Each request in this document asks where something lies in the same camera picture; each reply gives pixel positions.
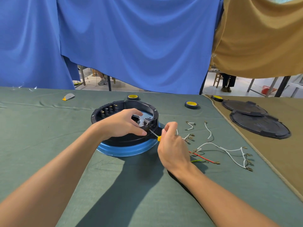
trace red plastic bag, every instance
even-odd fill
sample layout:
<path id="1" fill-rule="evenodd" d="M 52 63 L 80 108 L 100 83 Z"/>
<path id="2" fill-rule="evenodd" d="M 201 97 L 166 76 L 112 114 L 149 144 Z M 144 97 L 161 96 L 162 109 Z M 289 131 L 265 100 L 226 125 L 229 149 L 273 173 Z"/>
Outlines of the red plastic bag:
<path id="1" fill-rule="evenodd" d="M 268 86 L 266 86 L 266 85 L 263 85 L 261 93 L 262 93 L 263 95 L 266 95 L 267 92 L 268 92 L 268 90 L 269 90 L 269 88 L 270 88 L 270 87 L 268 87 Z M 273 92 L 276 91 L 276 90 L 277 90 L 276 88 L 273 88 L 273 89 L 271 90 L 271 93 L 273 93 Z"/>

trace blue rim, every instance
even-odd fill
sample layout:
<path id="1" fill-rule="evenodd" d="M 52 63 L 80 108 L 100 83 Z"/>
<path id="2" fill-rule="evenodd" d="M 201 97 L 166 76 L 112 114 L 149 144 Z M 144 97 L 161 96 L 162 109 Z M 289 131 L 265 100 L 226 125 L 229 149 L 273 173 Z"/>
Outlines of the blue rim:
<path id="1" fill-rule="evenodd" d="M 109 156 L 114 157 L 129 157 L 134 156 L 138 154 L 142 154 L 143 152 L 148 151 L 151 149 L 158 140 L 156 139 L 150 139 L 146 142 L 140 143 L 138 145 L 134 146 L 125 146 L 125 147 L 118 147 L 118 146 L 109 146 L 104 143 L 100 143 L 100 145 L 97 147 L 97 150 L 101 153 Z"/>

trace screwdriver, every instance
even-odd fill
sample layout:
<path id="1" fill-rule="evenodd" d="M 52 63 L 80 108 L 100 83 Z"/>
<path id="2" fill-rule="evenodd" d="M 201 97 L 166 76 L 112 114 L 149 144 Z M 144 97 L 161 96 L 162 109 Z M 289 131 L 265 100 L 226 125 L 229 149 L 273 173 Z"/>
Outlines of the screwdriver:
<path id="1" fill-rule="evenodd" d="M 149 130 L 151 133 L 153 133 L 158 139 L 158 141 L 161 141 L 161 136 L 156 135 L 152 130 Z"/>

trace person's foot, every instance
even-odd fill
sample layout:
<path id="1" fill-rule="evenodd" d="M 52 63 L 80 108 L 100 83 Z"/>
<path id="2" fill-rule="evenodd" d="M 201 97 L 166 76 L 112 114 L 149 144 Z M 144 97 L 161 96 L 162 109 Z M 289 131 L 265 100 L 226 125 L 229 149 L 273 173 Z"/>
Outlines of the person's foot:
<path id="1" fill-rule="evenodd" d="M 99 85 L 104 85 L 107 84 L 107 80 L 106 79 L 101 79 L 100 82 L 98 82 Z"/>

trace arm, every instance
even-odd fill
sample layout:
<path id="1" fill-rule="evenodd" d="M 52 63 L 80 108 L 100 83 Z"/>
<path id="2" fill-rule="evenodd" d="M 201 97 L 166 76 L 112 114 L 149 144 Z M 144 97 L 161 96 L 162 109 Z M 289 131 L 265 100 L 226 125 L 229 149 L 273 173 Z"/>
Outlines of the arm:
<path id="1" fill-rule="evenodd" d="M 98 145 L 112 136 L 146 135 L 123 110 L 89 127 L 76 141 L 36 172 L 0 204 L 0 225 L 55 226 Z"/>
<path id="2" fill-rule="evenodd" d="M 178 124 L 170 122 L 162 131 L 158 147 L 160 160 L 199 201 L 217 227 L 278 227 L 265 215 L 207 178 L 190 162 L 184 140 L 176 136 Z"/>

